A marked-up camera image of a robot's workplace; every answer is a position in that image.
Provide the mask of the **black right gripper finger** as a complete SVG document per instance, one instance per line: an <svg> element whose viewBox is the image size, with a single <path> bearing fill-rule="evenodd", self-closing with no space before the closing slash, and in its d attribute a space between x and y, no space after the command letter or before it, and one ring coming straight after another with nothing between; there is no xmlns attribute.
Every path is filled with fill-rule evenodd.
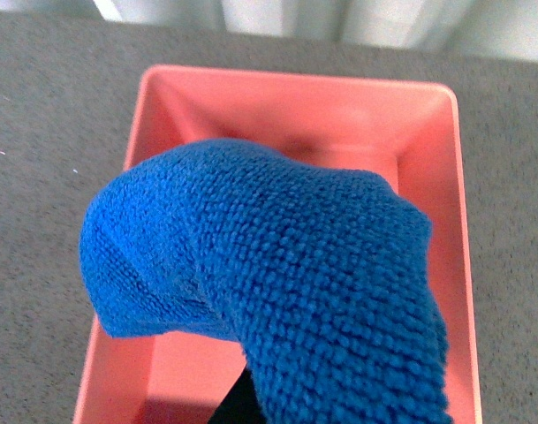
<svg viewBox="0 0 538 424"><path fill-rule="evenodd" d="M208 424L265 424L250 371L245 368Z"/></svg>

